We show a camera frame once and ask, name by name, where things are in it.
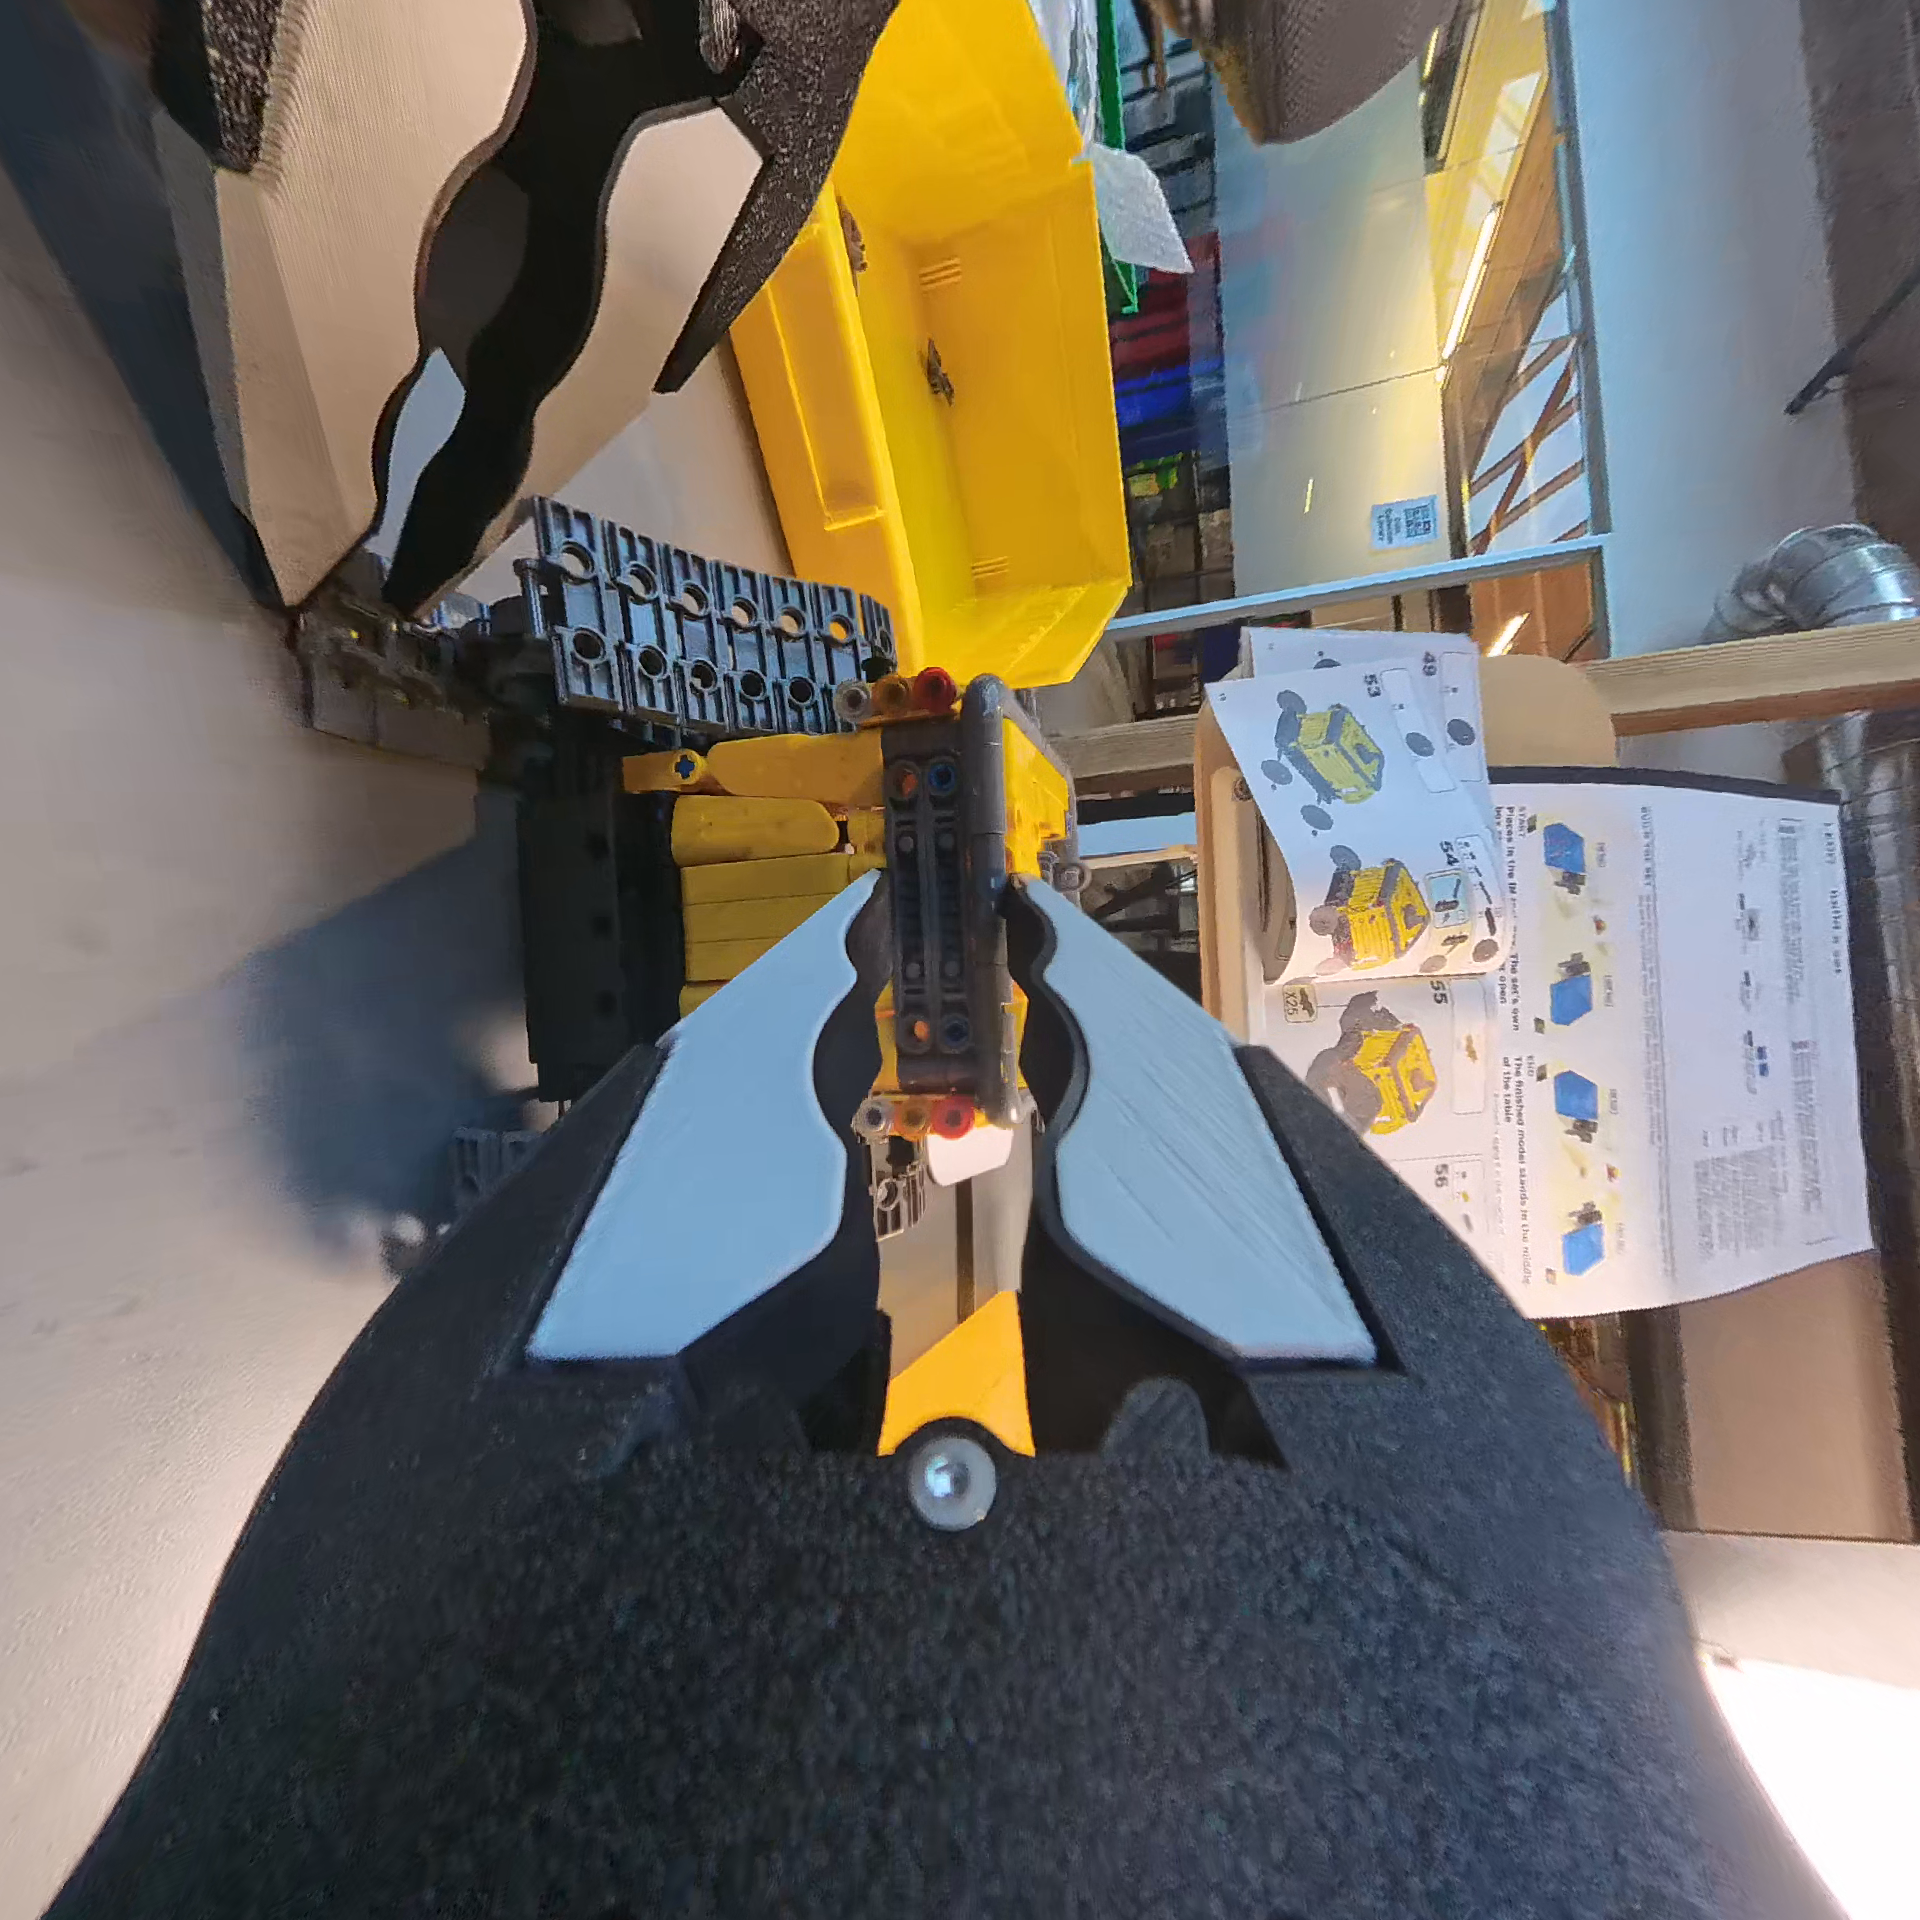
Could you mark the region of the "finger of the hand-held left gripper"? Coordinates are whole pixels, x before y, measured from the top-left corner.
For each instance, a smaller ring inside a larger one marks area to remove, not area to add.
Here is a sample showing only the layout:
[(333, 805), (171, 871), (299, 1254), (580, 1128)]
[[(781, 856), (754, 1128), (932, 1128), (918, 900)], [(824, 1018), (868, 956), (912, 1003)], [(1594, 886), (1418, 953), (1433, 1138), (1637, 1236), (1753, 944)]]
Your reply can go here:
[(256, 593), (371, 532), (417, 290), (535, 63), (529, 3), (161, 3), (157, 145)]
[(468, 178), (428, 252), (424, 366), (389, 449), (376, 551), (396, 609), (504, 579), (493, 551), (529, 549), (529, 496), (667, 508), (667, 529), (738, 521), (770, 556), (729, 359), (656, 395), (754, 165), (720, 111), (610, 140), (573, 108)]

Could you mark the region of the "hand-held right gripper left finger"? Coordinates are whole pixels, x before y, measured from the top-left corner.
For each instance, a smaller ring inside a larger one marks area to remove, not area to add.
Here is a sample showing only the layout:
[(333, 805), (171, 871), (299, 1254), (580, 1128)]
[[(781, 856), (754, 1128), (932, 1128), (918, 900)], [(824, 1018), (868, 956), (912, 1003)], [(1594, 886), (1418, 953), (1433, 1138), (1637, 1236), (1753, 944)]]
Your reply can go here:
[(885, 879), (857, 879), (664, 1039), (529, 1360), (679, 1360), (851, 1228), (851, 1331), (879, 1301), (857, 1109), (883, 1075)]

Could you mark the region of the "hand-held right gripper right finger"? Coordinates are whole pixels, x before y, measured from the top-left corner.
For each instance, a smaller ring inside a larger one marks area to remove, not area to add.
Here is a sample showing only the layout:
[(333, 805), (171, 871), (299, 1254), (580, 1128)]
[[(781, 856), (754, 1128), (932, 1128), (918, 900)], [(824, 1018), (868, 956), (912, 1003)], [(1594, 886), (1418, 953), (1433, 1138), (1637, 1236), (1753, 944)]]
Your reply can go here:
[(1046, 882), (1006, 886), (1006, 944), (1066, 1247), (1221, 1358), (1376, 1366), (1229, 1028)]

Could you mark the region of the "yellow toy brick bulldozer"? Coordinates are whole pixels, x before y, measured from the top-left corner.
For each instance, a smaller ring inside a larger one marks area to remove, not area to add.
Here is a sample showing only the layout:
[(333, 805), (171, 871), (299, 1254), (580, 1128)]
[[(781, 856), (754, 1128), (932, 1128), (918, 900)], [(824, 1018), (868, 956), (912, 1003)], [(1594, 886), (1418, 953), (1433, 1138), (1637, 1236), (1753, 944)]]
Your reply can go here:
[(525, 1342), (576, 1231), (638, 1116), (664, 1039), (561, 1100), (437, 1257), (437, 1405), (428, 1432), (469, 1478), (610, 1472), (626, 1453), (715, 1428), (770, 1428), (773, 1445), (876, 1453), (893, 1374), (876, 1186), (894, 1142), (1015, 1125), (1036, 1109), (1018, 1044), (1029, 998), (1006, 944), (1006, 886), (1071, 892), (1073, 788), (995, 678), (944, 709), (938, 673), (847, 684), (857, 729), (834, 736), (748, 736), (705, 753), (646, 753), (616, 801), (660, 805), (667, 904), (683, 912), (676, 1020), (744, 973), (857, 879), (885, 879), (889, 980), (883, 1075), (857, 1109), (879, 1247), (879, 1301), (851, 1331), (851, 1228), (773, 1289), (770, 1307), (696, 1342), (679, 1360), (529, 1360)]

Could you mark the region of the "yellow storage bin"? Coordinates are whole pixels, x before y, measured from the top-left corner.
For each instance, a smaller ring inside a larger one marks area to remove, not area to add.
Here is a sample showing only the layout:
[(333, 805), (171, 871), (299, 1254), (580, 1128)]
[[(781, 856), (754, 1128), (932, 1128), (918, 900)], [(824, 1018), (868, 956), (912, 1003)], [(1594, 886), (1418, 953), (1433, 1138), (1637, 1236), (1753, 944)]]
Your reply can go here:
[(796, 579), (901, 668), (1068, 683), (1129, 586), (1096, 188), (1027, 3), (901, 3), (732, 325)]

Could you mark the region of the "clear plastic bag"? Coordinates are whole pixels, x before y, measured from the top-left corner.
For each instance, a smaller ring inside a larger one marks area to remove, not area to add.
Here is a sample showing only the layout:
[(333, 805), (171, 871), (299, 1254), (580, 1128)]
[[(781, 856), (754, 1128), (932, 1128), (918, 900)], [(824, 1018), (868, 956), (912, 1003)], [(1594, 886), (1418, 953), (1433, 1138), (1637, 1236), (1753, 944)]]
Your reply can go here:
[[(1068, 97), (1068, 6), (1071, 3), (1029, 3), (1046, 52), (1055, 66), (1055, 76), (1066, 84)], [(1116, 252), (1128, 253), (1132, 263), (1160, 273), (1185, 276), (1192, 272), (1189, 246), (1180, 235), (1173, 210), (1166, 203), (1166, 188), (1150, 163), (1128, 151), (1120, 158), (1120, 235)]]

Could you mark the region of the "white paper booklet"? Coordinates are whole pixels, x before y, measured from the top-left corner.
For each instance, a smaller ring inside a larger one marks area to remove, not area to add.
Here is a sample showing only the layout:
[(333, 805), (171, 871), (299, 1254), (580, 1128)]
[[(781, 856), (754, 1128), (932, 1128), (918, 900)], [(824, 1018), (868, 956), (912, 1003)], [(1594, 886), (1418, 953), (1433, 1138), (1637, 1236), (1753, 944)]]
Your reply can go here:
[(1205, 1003), (1527, 1318), (1870, 1247), (1829, 796), (1551, 759), (1577, 673), (1275, 632), (1194, 724)]

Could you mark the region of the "rack of coloured bins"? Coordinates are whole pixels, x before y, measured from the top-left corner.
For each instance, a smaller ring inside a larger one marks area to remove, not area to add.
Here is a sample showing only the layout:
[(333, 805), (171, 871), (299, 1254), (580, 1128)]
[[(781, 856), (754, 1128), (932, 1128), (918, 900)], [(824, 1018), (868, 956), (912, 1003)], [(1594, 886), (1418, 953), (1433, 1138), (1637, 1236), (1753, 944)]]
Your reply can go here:
[(1135, 302), (1111, 314), (1120, 468), (1132, 585), (1122, 609), (1233, 593), (1229, 372), (1219, 235), (1189, 238), (1189, 273), (1135, 272)]

